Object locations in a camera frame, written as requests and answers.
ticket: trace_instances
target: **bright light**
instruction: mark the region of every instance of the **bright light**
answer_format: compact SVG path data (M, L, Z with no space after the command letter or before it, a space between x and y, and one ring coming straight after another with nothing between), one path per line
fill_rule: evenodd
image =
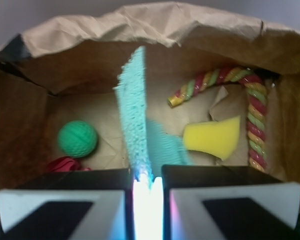
M156 177L149 188L148 176L133 184L133 211L135 240L163 239L163 185Z

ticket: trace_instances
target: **red object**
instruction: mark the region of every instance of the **red object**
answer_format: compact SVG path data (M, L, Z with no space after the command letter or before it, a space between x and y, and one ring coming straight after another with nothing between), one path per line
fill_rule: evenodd
M71 172L71 171L76 171L76 170L81 170L81 171L90 171L91 168L81 168L80 163L69 157L69 156L63 156L60 157L52 162L50 162L46 166L46 171L48 173L55 173L55 172Z

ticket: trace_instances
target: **crumpled paper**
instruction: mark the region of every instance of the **crumpled paper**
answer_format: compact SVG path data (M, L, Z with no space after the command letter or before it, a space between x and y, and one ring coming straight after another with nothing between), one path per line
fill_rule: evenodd
M0 72L0 188L39 175L47 162L62 157L56 136L72 120L87 121L100 136L97 151L81 161L84 167L129 165L112 89L139 46L147 51L147 117L168 134L182 136L186 124L241 115L233 155L220 162L191 152L198 165L248 164L245 88L211 87L174 109L167 97L197 74L223 66L281 74L273 85L266 81L267 170L300 182L299 31L218 9L161 2L123 6L101 17L58 16L23 32L22 39L33 59L15 66L36 85Z

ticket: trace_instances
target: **rope toy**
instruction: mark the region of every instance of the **rope toy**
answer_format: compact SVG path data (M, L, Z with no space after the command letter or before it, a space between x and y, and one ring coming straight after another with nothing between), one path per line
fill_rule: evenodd
M198 93L214 85L240 83L249 94L247 114L247 136L249 138L249 163L255 169L265 172L267 167L265 146L265 123L267 113L267 89L264 81L251 69L243 67L224 67L199 75L195 80L183 85L168 98L171 108L190 100Z

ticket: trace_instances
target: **light blue sponge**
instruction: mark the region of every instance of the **light blue sponge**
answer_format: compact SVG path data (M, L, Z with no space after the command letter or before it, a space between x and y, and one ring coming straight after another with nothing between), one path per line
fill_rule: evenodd
M153 175L147 148L145 70L145 47L141 46L122 67L114 92L130 166L137 180L146 176L151 182Z
M147 148L154 177L161 177L161 167L167 165L192 165L181 137L164 132L163 126L146 120Z

